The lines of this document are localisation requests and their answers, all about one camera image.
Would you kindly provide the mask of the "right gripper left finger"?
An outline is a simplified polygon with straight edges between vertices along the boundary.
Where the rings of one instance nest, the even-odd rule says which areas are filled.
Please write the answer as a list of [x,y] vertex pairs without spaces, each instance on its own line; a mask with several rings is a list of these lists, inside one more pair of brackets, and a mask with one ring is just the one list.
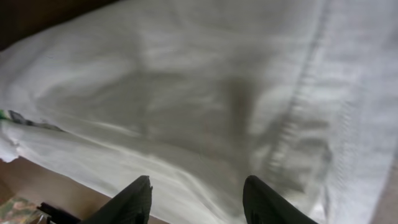
[[142,175],[80,224],[148,224],[151,205],[150,178]]

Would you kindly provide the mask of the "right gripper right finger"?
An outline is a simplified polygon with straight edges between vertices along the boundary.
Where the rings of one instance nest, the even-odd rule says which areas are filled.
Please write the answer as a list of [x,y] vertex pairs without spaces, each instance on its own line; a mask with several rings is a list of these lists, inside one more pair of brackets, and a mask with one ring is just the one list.
[[243,207],[248,224],[317,224],[255,175],[245,180]]

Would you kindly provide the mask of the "white robot print t-shirt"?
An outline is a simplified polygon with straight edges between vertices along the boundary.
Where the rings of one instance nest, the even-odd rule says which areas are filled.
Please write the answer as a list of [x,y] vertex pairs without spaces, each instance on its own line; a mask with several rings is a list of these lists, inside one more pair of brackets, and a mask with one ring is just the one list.
[[244,223],[255,175],[370,223],[397,150],[397,1],[2,1],[1,157],[152,216]]

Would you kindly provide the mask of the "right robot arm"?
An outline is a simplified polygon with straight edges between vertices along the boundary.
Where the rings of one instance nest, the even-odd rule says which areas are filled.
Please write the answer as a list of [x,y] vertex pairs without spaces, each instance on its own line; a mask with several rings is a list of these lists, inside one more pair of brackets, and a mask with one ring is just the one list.
[[[147,224],[152,205],[150,178],[142,175],[86,220],[41,203],[38,210],[55,224]],[[255,175],[246,178],[243,207],[248,224],[316,224]]]

